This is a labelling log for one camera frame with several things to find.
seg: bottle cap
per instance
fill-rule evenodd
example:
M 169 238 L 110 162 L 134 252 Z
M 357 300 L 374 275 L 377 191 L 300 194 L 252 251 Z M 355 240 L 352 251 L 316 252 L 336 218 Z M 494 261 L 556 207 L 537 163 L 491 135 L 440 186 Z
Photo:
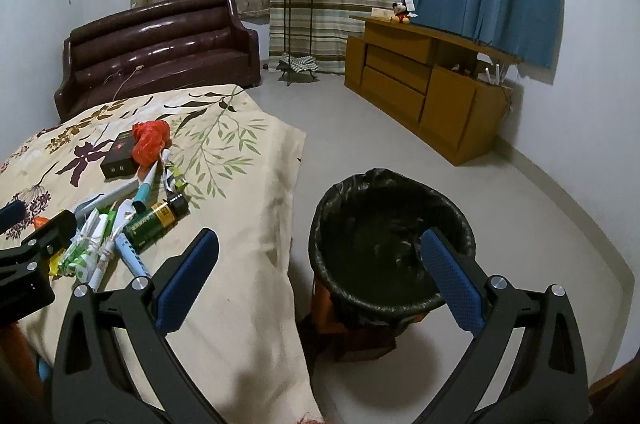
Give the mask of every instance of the bottle cap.
M 166 202 L 177 219 L 181 219 L 189 213 L 189 202 L 181 193 L 167 198 Z

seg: bedspread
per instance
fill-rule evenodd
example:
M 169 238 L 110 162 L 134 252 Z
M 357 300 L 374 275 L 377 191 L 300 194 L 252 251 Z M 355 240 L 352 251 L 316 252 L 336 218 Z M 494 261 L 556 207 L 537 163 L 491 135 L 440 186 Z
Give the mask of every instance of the bedspread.
M 180 254 L 202 227 L 216 231 L 220 258 L 182 328 L 167 337 L 200 391 L 230 424 L 320 420 L 294 321 L 287 278 L 292 194 L 305 135 L 265 114 L 239 87 L 173 90 L 94 107 L 31 137 L 0 167 L 0 205 L 14 198 L 28 216 L 0 236 L 15 247 L 35 216 L 53 217 L 116 182 L 100 160 L 133 123 L 164 118 L 171 159 L 190 185 L 191 212 L 141 258 L 151 273 Z M 152 197 L 164 197 L 158 181 Z M 132 276 L 117 260 L 107 289 Z M 53 282 L 56 300 L 20 321 L 50 363 L 73 280 Z M 158 406 L 124 331 L 118 341 L 143 399 Z

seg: gray floor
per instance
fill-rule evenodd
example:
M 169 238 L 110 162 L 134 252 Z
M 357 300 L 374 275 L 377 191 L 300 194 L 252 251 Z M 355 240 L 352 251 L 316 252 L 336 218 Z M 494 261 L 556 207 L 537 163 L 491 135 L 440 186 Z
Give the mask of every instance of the gray floor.
M 289 277 L 298 317 L 309 311 L 312 271 L 308 229 L 316 204 L 335 182 L 384 167 L 443 192 L 465 213 L 487 274 L 499 273 L 516 287 L 545 290 L 564 285 L 570 296 L 593 380 L 610 338 L 622 296 L 620 284 L 577 227 L 517 169 L 491 153 L 451 166 L 400 124 L 344 87 L 338 76 L 286 87 L 277 74 L 249 94 L 270 115 L 306 132 L 294 197 Z M 511 366 L 514 332 L 480 407 L 495 401 Z M 445 308 L 412 325 L 398 349 L 372 362 L 321 360 L 314 393 L 333 424 L 410 423 L 437 393 L 460 360 L 470 334 Z

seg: green bottle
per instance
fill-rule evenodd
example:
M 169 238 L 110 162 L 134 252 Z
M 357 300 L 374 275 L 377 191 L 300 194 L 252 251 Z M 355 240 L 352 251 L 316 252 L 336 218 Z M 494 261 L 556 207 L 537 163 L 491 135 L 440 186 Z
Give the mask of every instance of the green bottle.
M 122 232 L 133 248 L 141 251 L 162 237 L 188 212 L 187 199 L 179 193 L 152 205 L 144 213 L 134 217 Z

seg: cabinet drawer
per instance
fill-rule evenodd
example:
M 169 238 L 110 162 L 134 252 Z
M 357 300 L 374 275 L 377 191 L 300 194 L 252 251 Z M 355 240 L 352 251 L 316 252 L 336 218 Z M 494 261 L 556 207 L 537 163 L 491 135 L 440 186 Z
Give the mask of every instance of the cabinet drawer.
M 371 45 L 367 51 L 367 66 L 386 73 L 422 93 L 427 91 L 431 68 L 413 59 Z
M 471 78 L 434 68 L 420 130 L 428 131 L 456 149 L 464 134 L 475 95 L 476 84 Z
M 404 55 L 426 64 L 430 57 L 431 38 L 407 32 L 402 28 L 367 23 L 364 29 L 364 42 Z
M 378 97 L 406 119 L 417 122 L 420 118 L 424 95 L 379 71 L 365 67 L 362 72 L 362 89 Z

